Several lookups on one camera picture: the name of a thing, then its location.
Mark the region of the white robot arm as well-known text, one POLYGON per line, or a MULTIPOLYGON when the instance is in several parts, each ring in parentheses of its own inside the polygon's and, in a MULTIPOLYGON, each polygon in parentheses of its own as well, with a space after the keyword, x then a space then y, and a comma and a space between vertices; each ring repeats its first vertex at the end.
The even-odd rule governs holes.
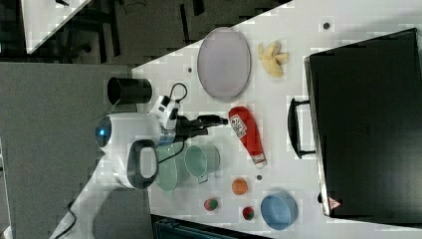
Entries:
POLYGON ((95 218, 111 192, 118 188, 144 189, 154 182, 157 170, 142 173, 143 150, 151 149, 149 160, 158 165, 158 147, 206 135, 210 127, 227 123, 216 115, 187 119, 177 111, 106 116, 96 128, 97 145, 104 155, 49 239, 95 239, 95 218))

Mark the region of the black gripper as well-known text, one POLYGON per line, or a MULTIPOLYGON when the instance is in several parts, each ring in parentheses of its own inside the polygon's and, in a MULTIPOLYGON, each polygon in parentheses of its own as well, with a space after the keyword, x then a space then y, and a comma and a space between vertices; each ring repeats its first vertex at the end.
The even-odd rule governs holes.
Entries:
POLYGON ((228 124, 227 119, 220 119, 216 115, 203 115, 197 119, 188 119, 184 116, 177 117, 175 128, 175 141, 185 141, 198 135, 207 135, 206 127, 228 124))

